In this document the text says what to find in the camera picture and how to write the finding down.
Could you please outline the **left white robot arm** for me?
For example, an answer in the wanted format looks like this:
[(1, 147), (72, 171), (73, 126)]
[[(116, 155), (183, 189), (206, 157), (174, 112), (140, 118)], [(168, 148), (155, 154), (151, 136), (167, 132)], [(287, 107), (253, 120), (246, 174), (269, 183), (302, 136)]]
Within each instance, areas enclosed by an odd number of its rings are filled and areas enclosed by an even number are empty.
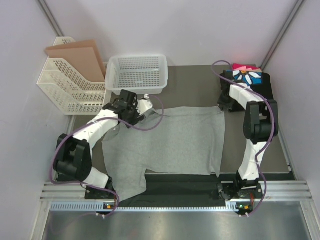
[(111, 178), (93, 167), (93, 148), (110, 130), (123, 123), (128, 128), (144, 119), (153, 108), (150, 95), (138, 99), (136, 93), (121, 90), (113, 102), (107, 103), (86, 125), (57, 141), (51, 172), (67, 177), (72, 183), (81, 183), (95, 189), (102, 198), (109, 198), (114, 191)]

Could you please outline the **grey t shirt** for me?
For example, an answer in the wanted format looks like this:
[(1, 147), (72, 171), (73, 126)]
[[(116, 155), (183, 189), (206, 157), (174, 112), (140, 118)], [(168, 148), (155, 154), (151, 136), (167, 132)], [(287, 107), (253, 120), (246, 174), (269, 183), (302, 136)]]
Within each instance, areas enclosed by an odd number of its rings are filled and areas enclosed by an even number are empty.
[(105, 167), (119, 198), (145, 192), (147, 170), (220, 175), (225, 113), (219, 107), (152, 110), (137, 127), (120, 124), (102, 140)]

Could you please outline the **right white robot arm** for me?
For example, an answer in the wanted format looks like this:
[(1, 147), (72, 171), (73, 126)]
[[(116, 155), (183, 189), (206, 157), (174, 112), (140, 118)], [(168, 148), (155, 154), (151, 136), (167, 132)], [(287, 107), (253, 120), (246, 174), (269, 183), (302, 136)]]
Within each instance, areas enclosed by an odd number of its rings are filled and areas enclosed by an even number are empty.
[(278, 103), (271, 77), (264, 72), (226, 70), (220, 74), (222, 111), (244, 112), (243, 134), (246, 148), (232, 184), (222, 183), (219, 194), (228, 200), (260, 193), (260, 166), (270, 142), (279, 132)]

